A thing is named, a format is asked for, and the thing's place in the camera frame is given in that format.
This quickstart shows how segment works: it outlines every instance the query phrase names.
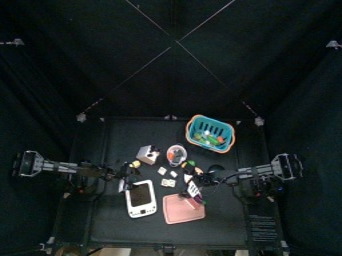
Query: basket handle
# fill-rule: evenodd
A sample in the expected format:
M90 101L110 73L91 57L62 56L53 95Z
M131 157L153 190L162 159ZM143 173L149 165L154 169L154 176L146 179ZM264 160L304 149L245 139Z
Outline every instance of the basket handle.
M192 144L194 144L194 145L197 145L197 143L194 143L193 141L192 141L192 139L190 139L190 133L189 133L189 127L190 127L190 125L192 125L192 123L194 122L194 120L196 120L196 118L198 118L198 117L201 117L201 116L204 116L204 115L196 115L196 116L193 116L193 118L192 118L192 120L188 122L188 126L186 126L186 137L188 137L188 141L192 143Z
M228 153L228 152L230 151L230 149L232 149L234 143L236 143L236 129L234 129L234 127L233 127L229 123L226 123L226 124L228 124L228 125L230 126L230 128L232 128L232 140L230 140L229 148L228 148L225 151L217 151L216 148L212 148L213 151L216 151L216 152L218 152L218 153L221 153L221 154Z

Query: black curtain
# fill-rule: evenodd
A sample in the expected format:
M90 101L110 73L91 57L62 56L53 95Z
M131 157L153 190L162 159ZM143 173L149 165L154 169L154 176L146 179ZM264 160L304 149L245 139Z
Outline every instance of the black curtain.
M270 154L305 159L305 177L289 184L281 202L288 239L301 255L342 252L341 70L342 52L332 49L266 122Z
M45 243L59 202L58 178L11 176L17 152L67 161L77 117L23 48L0 46L0 252Z

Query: small white object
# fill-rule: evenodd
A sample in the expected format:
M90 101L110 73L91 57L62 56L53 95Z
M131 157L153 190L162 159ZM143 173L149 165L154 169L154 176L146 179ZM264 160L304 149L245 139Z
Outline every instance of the small white object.
M166 169L165 167L161 167L160 170L158 170L158 173L160 173L161 175L165 175L166 172L168 172L168 169Z
M198 186L194 181L189 182L188 192L192 197L196 197L200 193Z
M85 122L87 120L87 115L85 113L81 113L78 116L77 116L77 119L79 122Z
M162 186L174 188L177 186L177 181L173 179L162 179Z
M257 126L264 126L265 120L258 116L258 117L256 118L254 123L256 123Z
M137 155L137 159L150 165L156 164L157 157L160 156L160 152L152 151L152 147L152 145L142 147Z
M172 171L170 172L170 175L176 178L178 176L177 172L176 171Z

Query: black enclosure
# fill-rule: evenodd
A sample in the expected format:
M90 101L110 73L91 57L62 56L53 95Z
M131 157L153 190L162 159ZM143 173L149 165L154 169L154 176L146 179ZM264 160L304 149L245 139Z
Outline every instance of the black enclosure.
M17 152L99 157L75 154L75 136L102 143L93 130L113 118L204 114L261 117L268 158L302 155L305 178L280 201L285 238L293 255L341 255L342 48L327 47L342 43L341 10L337 0L0 1L0 252L49 240L63 186L14 179Z

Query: cable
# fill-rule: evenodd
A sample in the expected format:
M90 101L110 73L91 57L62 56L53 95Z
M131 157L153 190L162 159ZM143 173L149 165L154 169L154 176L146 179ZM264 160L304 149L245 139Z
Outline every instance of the cable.
M220 183L217 184L217 187L216 187L214 191L213 191L210 194L204 194L204 196L212 196L212 195L214 195L214 193L217 192L217 190L218 190L221 184L222 184L224 182L226 183L226 181L228 181L229 179L232 179L233 177L236 177L236 176L238 176L238 173L236 173L236 174L228 176L226 178L224 178L224 179L220 181Z

